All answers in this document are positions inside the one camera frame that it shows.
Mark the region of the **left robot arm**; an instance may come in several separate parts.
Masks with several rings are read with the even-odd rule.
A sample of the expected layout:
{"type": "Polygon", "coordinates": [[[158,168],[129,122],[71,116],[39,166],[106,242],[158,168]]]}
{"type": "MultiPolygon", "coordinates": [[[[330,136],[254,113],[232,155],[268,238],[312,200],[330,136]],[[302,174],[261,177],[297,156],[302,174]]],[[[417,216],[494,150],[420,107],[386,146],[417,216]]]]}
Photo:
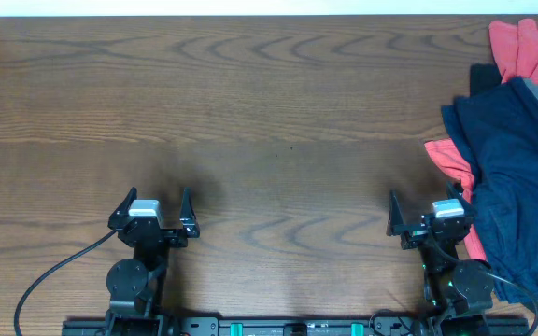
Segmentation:
{"type": "Polygon", "coordinates": [[[169,251],[184,248],[200,236],[191,205],[191,190],[184,189],[179,210],[181,226],[164,229],[161,204],[137,197],[132,188],[109,216],[108,227],[134,250],[129,259],[114,264],[106,276],[110,293],[106,335],[160,335],[181,333],[177,317],[162,308],[169,251]]]}

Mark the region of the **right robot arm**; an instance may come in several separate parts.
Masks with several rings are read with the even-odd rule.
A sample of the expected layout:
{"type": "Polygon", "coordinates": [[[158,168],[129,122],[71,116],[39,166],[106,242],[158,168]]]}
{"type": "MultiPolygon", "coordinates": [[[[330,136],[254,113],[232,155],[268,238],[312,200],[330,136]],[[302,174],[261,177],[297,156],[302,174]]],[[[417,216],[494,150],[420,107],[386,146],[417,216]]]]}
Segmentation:
{"type": "Polygon", "coordinates": [[[424,275],[424,297],[432,309],[410,327],[413,335],[476,335],[483,314],[492,307],[493,281],[480,259],[461,260],[456,246],[471,230],[476,210],[462,196],[461,185],[446,185],[447,198],[432,203],[420,221],[407,223],[395,191],[389,193],[387,235],[401,239],[401,249],[416,249],[424,275]]]}

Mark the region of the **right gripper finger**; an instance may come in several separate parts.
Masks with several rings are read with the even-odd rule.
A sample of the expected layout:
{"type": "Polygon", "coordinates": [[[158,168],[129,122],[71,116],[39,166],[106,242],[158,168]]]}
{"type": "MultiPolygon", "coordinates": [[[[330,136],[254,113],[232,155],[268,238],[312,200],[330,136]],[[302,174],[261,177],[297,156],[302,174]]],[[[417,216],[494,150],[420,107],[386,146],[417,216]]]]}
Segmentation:
{"type": "Polygon", "coordinates": [[[387,236],[401,235],[404,229],[404,217],[394,190],[389,192],[389,219],[387,236]]]}
{"type": "Polygon", "coordinates": [[[447,182],[446,195],[448,199],[455,199],[462,205],[470,205],[470,203],[464,197],[464,188],[460,182],[447,182]]]}

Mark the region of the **navy blue shorts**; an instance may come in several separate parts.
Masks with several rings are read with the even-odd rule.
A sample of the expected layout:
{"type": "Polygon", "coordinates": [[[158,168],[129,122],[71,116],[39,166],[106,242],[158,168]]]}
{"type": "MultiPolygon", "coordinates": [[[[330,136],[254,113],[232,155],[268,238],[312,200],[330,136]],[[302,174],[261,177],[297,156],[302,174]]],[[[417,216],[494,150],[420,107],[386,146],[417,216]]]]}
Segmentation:
{"type": "Polygon", "coordinates": [[[492,271],[507,279],[500,300],[538,299],[538,101],[524,78],[459,97],[442,108],[454,145],[476,173],[474,228],[492,271]]]}

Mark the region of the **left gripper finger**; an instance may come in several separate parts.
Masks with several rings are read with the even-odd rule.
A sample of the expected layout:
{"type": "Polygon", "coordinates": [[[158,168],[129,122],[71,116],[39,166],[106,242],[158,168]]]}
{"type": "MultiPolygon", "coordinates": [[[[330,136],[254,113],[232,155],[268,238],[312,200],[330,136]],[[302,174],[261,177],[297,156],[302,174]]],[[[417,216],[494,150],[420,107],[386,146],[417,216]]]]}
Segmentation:
{"type": "Polygon", "coordinates": [[[185,188],[183,191],[179,220],[188,238],[200,237],[200,226],[191,203],[190,188],[185,188]]]}
{"type": "Polygon", "coordinates": [[[137,198],[137,188],[131,187],[123,201],[118,207],[111,213],[108,219],[109,224],[118,224],[123,221],[125,217],[129,216],[129,209],[133,201],[137,198]]]}

